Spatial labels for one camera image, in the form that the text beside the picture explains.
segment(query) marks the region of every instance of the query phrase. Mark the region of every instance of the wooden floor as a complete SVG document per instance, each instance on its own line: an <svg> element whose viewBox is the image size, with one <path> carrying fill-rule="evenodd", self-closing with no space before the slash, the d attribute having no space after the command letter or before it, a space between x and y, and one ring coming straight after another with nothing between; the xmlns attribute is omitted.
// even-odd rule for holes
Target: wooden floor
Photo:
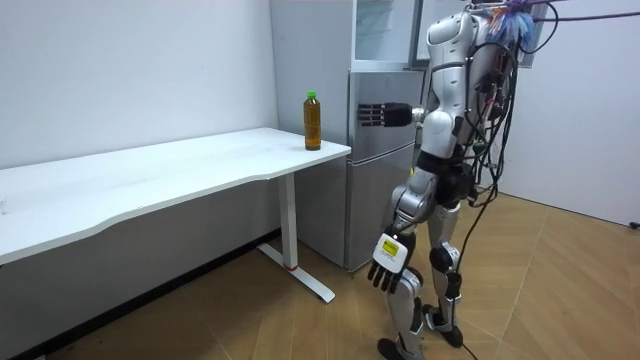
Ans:
<svg viewBox="0 0 640 360"><path fill-rule="evenodd" d="M474 216L464 209L456 244ZM425 230L412 265L433 303ZM377 340L395 330L366 269L352 277L302 245L300 263L336 293L331 304L254 251L48 359L378 359ZM640 232L502 196L462 272L459 325L480 360L640 359ZM470 359L437 334L423 345L427 360Z"/></svg>

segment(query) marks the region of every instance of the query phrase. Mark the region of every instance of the cable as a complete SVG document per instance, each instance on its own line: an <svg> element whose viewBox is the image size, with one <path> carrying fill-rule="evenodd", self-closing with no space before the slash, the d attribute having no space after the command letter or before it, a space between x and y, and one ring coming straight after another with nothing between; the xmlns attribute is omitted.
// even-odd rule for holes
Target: cable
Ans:
<svg viewBox="0 0 640 360"><path fill-rule="evenodd" d="M514 58L517 59L519 47L520 47L520 41L518 41L515 44L515 51L511 51L511 49L507 48L508 55L511 59L514 59ZM489 207L489 204L498 197L498 182L500 181L500 178L502 177L502 173L504 171L504 153L505 153L507 142L509 140L509 133L511 130L511 120L513 118L513 109L515 104L516 88L518 83L518 63L512 62L511 66L512 66L511 76L509 77L509 88L507 91L508 95L505 98L505 104L508 104L508 110L505 114L503 114L503 116L500 117L497 125L494 126L495 130L493 130L491 133L491 137L489 140L489 147L487 148L489 149L488 150L489 153L487 153L487 149L485 149L485 154L483 154L482 156L482 159L489 158L488 164L489 164L489 170L490 170L491 180L492 180L491 190L489 190L489 195L487 196L487 199L483 203L477 206L474 206L474 207L480 207L480 211L478 212L476 219L474 220L473 224L469 228L469 231L467 232L467 235L465 236L464 241L462 243L462 248L460 250L460 257L458 258L458 264L456 265L456 268L455 268L455 273L457 274L460 273L460 266L462 265L462 260L464 258L464 254L466 253L467 245L469 243L469 239L471 238L471 235L473 234L474 230L478 226L478 223L480 223L480 220L482 219L482 216L484 215L485 211ZM498 164L496 166L496 169L495 171L493 171L493 169L491 168L492 164L490 159L490 148L491 148L491 145L493 145L503 123L505 124L505 128L502 135L500 155L498 156ZM456 314L456 301L454 299L453 304L451 306L451 321L455 319L455 314ZM474 360L478 360L478 357L473 353L473 351L471 351L471 349L469 349L464 343L462 344L462 346L469 353L469 355L473 357Z"/></svg>
<svg viewBox="0 0 640 360"><path fill-rule="evenodd" d="M471 355L473 357L473 360L478 360L478 357L476 356L476 354L473 353L473 351L471 351L471 349L469 349L467 347L467 345L462 344L462 347L467 350L467 352L469 353L469 355Z"/></svg>
<svg viewBox="0 0 640 360"><path fill-rule="evenodd" d="M484 136L484 133L482 131L482 129L480 129L478 127L478 124L473 124L473 122L471 122L471 119L469 119L469 79L471 77L471 65L473 63L473 56L480 51L480 49L486 47L486 46L497 46L499 48L502 48L506 55L509 56L509 60L511 61L512 64L512 77L514 74L517 74L518 71L518 60L517 57L513 54L513 51L511 51L511 49L509 49L506 45L501 44L501 43L496 43L496 42L486 42L481 44L480 46L476 46L470 53L469 56L467 57L467 69L466 69L466 82L467 82L467 88L465 90L465 113L464 113L464 118L465 121L467 122L467 124L469 124L471 126L471 128L474 130L475 134L478 136L478 138L482 141L482 143L485 145L485 149L480 152L479 154L475 154L473 156L462 156L462 157L457 157L457 158L451 158L449 160L447 160L447 162L449 163L459 163L461 161L465 161L465 160L475 160L475 159L479 159L482 156L484 156L484 154L489 151L491 149L491 144L493 143L493 140L491 141L487 141L486 137ZM500 126L502 125L502 122L504 120L504 117L501 118L498 121L498 124L496 125L497 128L499 129Z"/></svg>
<svg viewBox="0 0 640 360"><path fill-rule="evenodd" d="M527 55L535 54L538 51L540 51L540 49L545 47L549 43L549 41L551 41L551 38L553 38L553 36L556 34L556 31L558 30L558 25L560 24L560 14L558 14L558 9L556 9L556 7L553 6L553 4L551 4L551 3L546 3L546 4L551 10L553 10L553 14L555 16L555 24L553 25L553 30L551 31L551 34L549 35L547 40L545 40L545 42L543 42L542 45L540 45L539 47L537 47L533 51L527 51L527 50L523 49L522 46L518 45L518 46L520 46L520 51L522 51L523 53L525 53Z"/></svg>
<svg viewBox="0 0 640 360"><path fill-rule="evenodd" d="M640 11L626 12L626 13L619 13L619 14L607 14L607 15L578 16L578 17L571 17L571 18L558 18L558 19L534 18L533 21L534 22L589 21L589 20L617 19L617 18L632 17L632 16L640 16Z"/></svg>

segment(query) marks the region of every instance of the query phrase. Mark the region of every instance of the plastic bottle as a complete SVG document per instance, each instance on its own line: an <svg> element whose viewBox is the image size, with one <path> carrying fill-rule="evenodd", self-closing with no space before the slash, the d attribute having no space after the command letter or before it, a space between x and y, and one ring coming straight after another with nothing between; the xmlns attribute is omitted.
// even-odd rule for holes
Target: plastic bottle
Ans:
<svg viewBox="0 0 640 360"><path fill-rule="evenodd" d="M307 150L320 150L320 102L315 91L307 91L304 102L304 145Z"/></svg>

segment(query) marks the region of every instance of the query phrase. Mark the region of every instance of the baseboard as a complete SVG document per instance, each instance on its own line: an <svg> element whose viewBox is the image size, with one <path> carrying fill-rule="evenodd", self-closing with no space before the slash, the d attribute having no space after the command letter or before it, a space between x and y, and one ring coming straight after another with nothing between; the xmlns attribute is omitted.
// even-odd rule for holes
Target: baseboard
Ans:
<svg viewBox="0 0 640 360"><path fill-rule="evenodd" d="M210 271L234 260L251 250L255 249L258 245L266 243L280 236L280 229L271 231L239 248L232 250L204 265L201 265L185 274L182 274L175 279L169 280L166 283L153 288L146 293L137 296L123 304L116 306L115 308L108 310L91 320L88 320L70 330L63 332L39 345L32 347L31 349L16 355L9 360L34 360L38 357L46 354L50 354L54 351L60 350L63 347L73 343L74 341L100 329L101 327L118 320L119 318L133 312L136 309L152 302L153 300L164 296L173 290L209 273Z"/></svg>

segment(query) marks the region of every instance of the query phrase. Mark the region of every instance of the white desk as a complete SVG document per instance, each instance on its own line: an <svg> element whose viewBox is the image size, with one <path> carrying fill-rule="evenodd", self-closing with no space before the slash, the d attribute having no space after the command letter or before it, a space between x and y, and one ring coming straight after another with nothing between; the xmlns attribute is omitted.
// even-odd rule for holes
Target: white desk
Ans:
<svg viewBox="0 0 640 360"><path fill-rule="evenodd" d="M278 177L283 253L259 249L326 302L297 267L293 173L345 156L322 142L260 128L0 171L0 265L94 235L120 221L255 180Z"/></svg>

